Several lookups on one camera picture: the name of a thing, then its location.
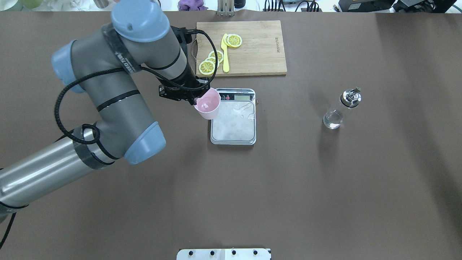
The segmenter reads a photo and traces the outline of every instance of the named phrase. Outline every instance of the metal bottle cap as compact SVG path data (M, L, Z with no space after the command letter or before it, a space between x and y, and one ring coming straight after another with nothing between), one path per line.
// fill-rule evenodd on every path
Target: metal bottle cap
M340 101L347 107L356 107L361 102L361 88L347 89L340 96Z

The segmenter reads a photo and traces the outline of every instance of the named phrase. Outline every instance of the clear liquid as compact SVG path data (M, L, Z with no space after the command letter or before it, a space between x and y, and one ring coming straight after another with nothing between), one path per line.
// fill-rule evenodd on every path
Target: clear liquid
M343 114L338 110L328 111L322 121L328 128L336 129L343 122Z

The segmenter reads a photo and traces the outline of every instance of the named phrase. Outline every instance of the table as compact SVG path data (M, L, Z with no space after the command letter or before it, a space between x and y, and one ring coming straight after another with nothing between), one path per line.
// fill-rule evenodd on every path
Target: table
M225 20L167 15L188 28ZM287 75L213 82L255 89L253 147L211 144L206 120L138 73L167 147L32 203L0 256L175 259L180 248L267 247L276 260L462 259L462 16L242 11L226 20L273 19ZM52 111L63 86L50 57L107 22L108 12L0 13L1 166L61 135ZM328 107L356 86L362 103L338 130L324 127ZM70 128L98 114L70 93L61 118Z

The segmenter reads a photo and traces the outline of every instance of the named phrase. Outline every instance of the white bracket with holes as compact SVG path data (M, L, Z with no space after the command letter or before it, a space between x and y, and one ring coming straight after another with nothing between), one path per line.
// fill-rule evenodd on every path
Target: white bracket with holes
M269 248L182 249L176 260L271 260Z

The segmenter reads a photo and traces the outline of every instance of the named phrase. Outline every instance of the pink cup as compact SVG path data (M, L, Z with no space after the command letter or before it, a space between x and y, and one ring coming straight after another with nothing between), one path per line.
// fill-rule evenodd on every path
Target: pink cup
M205 119L214 119L218 115L218 106L220 105L220 94L214 89L210 88L205 94L196 100L194 108Z

